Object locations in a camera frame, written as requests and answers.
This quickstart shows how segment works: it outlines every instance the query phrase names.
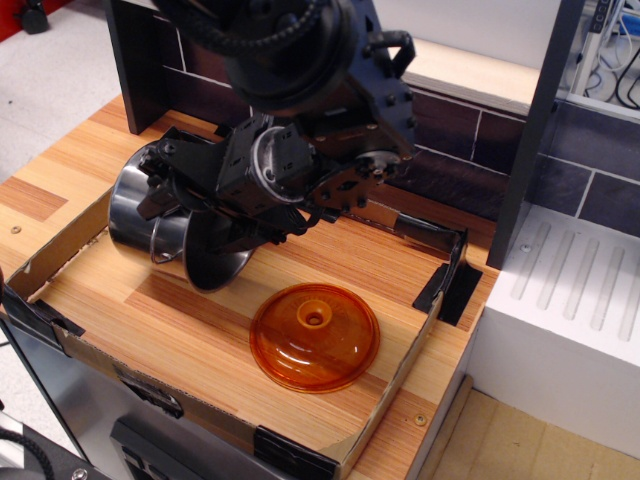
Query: tile backsplash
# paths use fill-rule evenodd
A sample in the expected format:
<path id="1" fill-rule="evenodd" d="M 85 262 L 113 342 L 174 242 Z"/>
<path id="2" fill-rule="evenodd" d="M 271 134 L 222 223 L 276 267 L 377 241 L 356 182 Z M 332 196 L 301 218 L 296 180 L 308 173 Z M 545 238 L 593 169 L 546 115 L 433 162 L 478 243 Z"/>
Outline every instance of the tile backsplash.
<path id="1" fill-rule="evenodd" d="M 534 203 L 640 237 L 640 124 L 561 103 Z"/>
<path id="2" fill-rule="evenodd" d="M 250 115 L 233 92 L 221 57 L 155 17 L 171 107 L 233 127 Z M 524 118 L 414 89 L 416 156 L 389 183 L 496 220 Z"/>
<path id="3" fill-rule="evenodd" d="M 233 92 L 222 58 L 155 13 L 171 107 L 233 127 L 250 108 Z M 526 119 L 414 88 L 416 156 L 389 183 L 497 220 Z M 540 159 L 534 203 L 640 236 L 640 125 L 561 103 Z"/>

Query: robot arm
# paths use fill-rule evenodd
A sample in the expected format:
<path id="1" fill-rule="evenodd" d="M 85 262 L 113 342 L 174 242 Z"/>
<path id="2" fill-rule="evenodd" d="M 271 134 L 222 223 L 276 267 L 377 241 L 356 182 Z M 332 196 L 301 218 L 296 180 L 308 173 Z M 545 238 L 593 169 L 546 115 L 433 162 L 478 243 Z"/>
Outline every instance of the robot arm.
<path id="1" fill-rule="evenodd" d="M 400 77 L 413 43 L 381 30 L 372 0 L 154 2 L 224 56 L 234 91 L 259 113 L 220 143 L 172 129 L 148 145 L 138 162 L 144 219 L 176 209 L 222 216 L 207 251 L 251 251 L 364 207 L 411 159 L 412 94 Z"/>

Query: metal screw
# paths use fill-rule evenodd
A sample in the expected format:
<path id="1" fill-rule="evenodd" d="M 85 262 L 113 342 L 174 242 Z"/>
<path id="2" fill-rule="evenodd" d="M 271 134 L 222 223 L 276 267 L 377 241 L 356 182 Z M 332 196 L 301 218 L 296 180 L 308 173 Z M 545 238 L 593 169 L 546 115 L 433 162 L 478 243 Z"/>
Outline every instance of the metal screw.
<path id="1" fill-rule="evenodd" d="M 87 480 L 89 478 L 89 472 L 84 468 L 78 468 L 71 474 L 71 480 Z"/>
<path id="2" fill-rule="evenodd" d="M 427 424 L 427 417 L 425 417 L 424 414 L 419 413 L 413 417 L 413 422 L 419 427 L 424 427 Z"/>
<path id="3" fill-rule="evenodd" d="M 174 153 L 176 153 L 176 147 L 174 145 L 171 145 L 170 143 L 165 143 L 162 146 L 162 151 L 167 155 L 173 155 Z"/>

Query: wooden surface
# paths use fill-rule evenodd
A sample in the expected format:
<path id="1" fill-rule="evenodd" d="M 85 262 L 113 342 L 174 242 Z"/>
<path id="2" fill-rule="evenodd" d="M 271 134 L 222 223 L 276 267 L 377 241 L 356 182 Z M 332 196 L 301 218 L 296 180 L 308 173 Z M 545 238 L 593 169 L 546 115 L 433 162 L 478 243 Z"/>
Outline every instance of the wooden surface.
<path id="1" fill-rule="evenodd" d="M 173 124 L 208 137 L 213 128 L 170 112 L 142 135 L 134 136 L 127 131 L 122 101 L 116 99 L 0 185 L 0 265 L 5 276 L 110 188 L 133 152 Z M 421 216 L 430 218 L 430 213 L 436 212 L 425 211 Z M 465 217 L 457 215 L 450 220 L 466 224 Z M 15 226 L 20 227 L 20 233 L 11 233 Z M 488 234 L 481 232 L 478 238 Z M 401 244 L 402 258 L 389 254 Z M 149 275 L 148 269 L 130 262 L 124 263 L 127 268 L 114 268 L 125 260 L 115 252 L 108 237 L 102 237 L 88 253 L 79 256 L 42 294 L 43 299 L 87 328 L 83 338 L 129 366 L 174 385 L 183 381 L 184 375 L 176 373 L 175 358 L 166 352 L 179 344 L 183 347 L 181 361 L 192 369 L 192 380 L 181 385 L 186 391 L 237 411 L 251 422 L 283 434 L 291 432 L 293 439 L 320 450 L 361 428 L 390 378 L 403 345 L 424 321 L 425 314 L 409 305 L 442 261 L 371 227 L 340 220 L 336 225 L 321 225 L 303 237 L 291 238 L 283 246 L 260 248 L 240 279 L 213 296 L 200 296 L 179 280 Z M 481 267 L 486 245 L 470 245 L 469 256 Z M 265 270 L 277 270 L 277 280 L 265 281 Z M 404 478 L 408 472 L 495 281 L 496 272 L 484 270 L 458 327 L 436 322 L 350 478 Z M 105 283 L 96 285 L 96 276 Z M 349 390 L 322 396 L 295 394 L 276 388 L 253 363 L 246 329 L 257 305 L 287 284 L 301 281 L 350 288 L 379 315 L 383 335 L 380 355 Z M 254 293 L 250 299 L 246 297 L 247 288 Z M 169 305 L 167 296 L 178 298 L 176 292 L 180 292 L 181 302 Z M 227 308 L 224 321 L 206 315 L 212 303 Z M 123 313 L 130 321 L 114 328 L 113 322 L 120 322 Z M 163 331 L 157 328 L 158 319 L 163 322 Z M 152 340 L 146 342 L 154 345 L 152 350 L 140 353 L 142 338 Z M 211 345 L 218 345 L 225 354 L 203 362 Z M 257 389 L 238 387 L 231 392 L 232 397 L 223 398 L 212 382 L 227 371 L 247 376 Z M 273 402 L 258 395 L 264 389 L 274 395 Z M 283 410 L 282 402 L 295 405 L 295 411 L 268 420 L 273 412 Z M 426 425 L 414 422 L 418 414 L 426 417 Z M 314 426 L 301 429 L 300 421 L 311 421 Z"/>

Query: orange plastic lid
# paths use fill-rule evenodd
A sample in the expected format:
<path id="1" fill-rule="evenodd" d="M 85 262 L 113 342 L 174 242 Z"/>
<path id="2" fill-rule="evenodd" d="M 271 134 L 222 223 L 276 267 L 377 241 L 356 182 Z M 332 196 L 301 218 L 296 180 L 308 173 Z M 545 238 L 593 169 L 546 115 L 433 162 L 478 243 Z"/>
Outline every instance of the orange plastic lid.
<path id="1" fill-rule="evenodd" d="M 307 393 L 352 384 L 378 353 L 380 329 L 369 306 L 333 285 L 289 287 L 267 300 L 251 324 L 251 351 L 280 385 Z"/>

